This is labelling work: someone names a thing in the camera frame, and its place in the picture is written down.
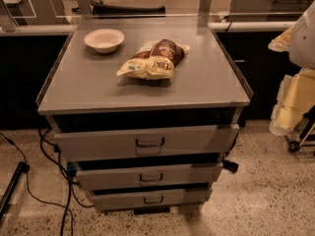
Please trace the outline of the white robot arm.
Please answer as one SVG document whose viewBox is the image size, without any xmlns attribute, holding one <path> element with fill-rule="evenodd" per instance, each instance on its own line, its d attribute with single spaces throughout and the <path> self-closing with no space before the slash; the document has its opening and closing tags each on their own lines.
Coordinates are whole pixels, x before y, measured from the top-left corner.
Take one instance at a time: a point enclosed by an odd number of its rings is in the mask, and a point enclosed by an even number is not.
<svg viewBox="0 0 315 236">
<path fill-rule="evenodd" d="M 269 125 L 272 134 L 286 136 L 315 105 L 315 2 L 268 48 L 287 52 L 289 61 L 301 68 L 296 75 L 283 78 Z"/>
</svg>

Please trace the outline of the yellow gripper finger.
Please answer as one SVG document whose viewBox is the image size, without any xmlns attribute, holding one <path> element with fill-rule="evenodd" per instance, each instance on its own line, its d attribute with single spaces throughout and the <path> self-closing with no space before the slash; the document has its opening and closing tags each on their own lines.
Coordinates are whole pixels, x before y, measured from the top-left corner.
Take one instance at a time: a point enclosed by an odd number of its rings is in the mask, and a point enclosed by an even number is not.
<svg viewBox="0 0 315 236">
<path fill-rule="evenodd" d="M 286 136 L 315 105 L 315 70 L 303 68 L 294 76 L 285 75 L 277 95 L 269 131 Z"/>
<path fill-rule="evenodd" d="M 288 52 L 290 50 L 292 30 L 293 27 L 286 29 L 269 43 L 268 48 L 276 52 Z"/>
</svg>

